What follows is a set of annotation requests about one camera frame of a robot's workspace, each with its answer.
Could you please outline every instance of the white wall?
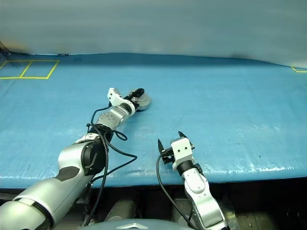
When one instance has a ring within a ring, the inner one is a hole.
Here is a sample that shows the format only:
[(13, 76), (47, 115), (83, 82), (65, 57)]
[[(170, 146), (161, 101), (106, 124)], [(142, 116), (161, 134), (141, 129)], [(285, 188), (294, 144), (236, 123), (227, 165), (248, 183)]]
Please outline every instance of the white wall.
[(307, 68), (307, 1), (0, 0), (0, 41), (23, 53), (183, 54)]

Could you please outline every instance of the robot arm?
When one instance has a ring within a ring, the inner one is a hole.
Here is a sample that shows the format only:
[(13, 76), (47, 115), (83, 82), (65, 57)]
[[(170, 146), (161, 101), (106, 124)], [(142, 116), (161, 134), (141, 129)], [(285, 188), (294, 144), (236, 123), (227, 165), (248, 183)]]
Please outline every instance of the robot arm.
[[(101, 114), (96, 123), (102, 134), (116, 130), (128, 117), (150, 103), (144, 89), (132, 91), (122, 98), (116, 89), (110, 88), (108, 98), (112, 107)], [(108, 141), (112, 138), (112, 132), (109, 133)], [(104, 169), (105, 154), (99, 135), (91, 129), (62, 150), (56, 177), (34, 184), (0, 207), (0, 229), (52, 229), (78, 200), (92, 178)]]
[(199, 164), (195, 164), (192, 145), (189, 139), (181, 132), (180, 138), (171, 141), (171, 147), (164, 149), (160, 140), (158, 148), (163, 154), (164, 164), (172, 162), (173, 169), (177, 170), (182, 177), (185, 192), (192, 202), (195, 221), (200, 230), (222, 230), (226, 229), (225, 217), (212, 197), (208, 180), (202, 174)]

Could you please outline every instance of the silver robot arm segment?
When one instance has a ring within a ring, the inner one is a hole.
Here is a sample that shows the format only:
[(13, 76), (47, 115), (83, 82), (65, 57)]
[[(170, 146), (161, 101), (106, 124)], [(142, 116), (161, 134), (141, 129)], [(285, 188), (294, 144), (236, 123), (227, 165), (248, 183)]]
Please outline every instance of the silver robot arm segment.
[(202, 174), (199, 164), (195, 164), (192, 149), (194, 145), (181, 132), (180, 138), (171, 141), (171, 147), (164, 149), (160, 140), (158, 147), (164, 164), (172, 162), (173, 169), (182, 177), (185, 192), (192, 202), (194, 219), (200, 230), (223, 230), (227, 228), (225, 217), (212, 197), (208, 180)]
[[(132, 91), (122, 98), (116, 89), (110, 88), (108, 98), (112, 106), (100, 115), (96, 124), (111, 130), (116, 130), (128, 117), (150, 103), (144, 89)], [(34, 184), (0, 207), (1, 230), (46, 230), (55, 227), (80, 198), (92, 178), (105, 167), (105, 149), (98, 134), (92, 129), (63, 149), (58, 164), (56, 177)]]

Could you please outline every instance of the blue table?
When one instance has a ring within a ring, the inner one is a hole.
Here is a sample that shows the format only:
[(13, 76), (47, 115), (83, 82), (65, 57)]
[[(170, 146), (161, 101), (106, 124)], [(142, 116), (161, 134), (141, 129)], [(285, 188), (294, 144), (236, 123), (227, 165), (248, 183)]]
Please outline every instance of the blue table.
[[(47, 76), (54, 67), (48, 80), (0, 79), (0, 188), (55, 176), (60, 151), (107, 105), (109, 87), (123, 95), (143, 87), (152, 104), (119, 129), (127, 142), (112, 140), (138, 159), (109, 175), (107, 186), (157, 184), (157, 139), (169, 147), (178, 130), (195, 145), (210, 182), (307, 176), (307, 74), (290, 67), (138, 54), (10, 58), (59, 63), (8, 62), (0, 69), (0, 77), (18, 78)], [(109, 156), (109, 169), (129, 160), (114, 151)], [(170, 164), (160, 171), (164, 183), (182, 183)]]

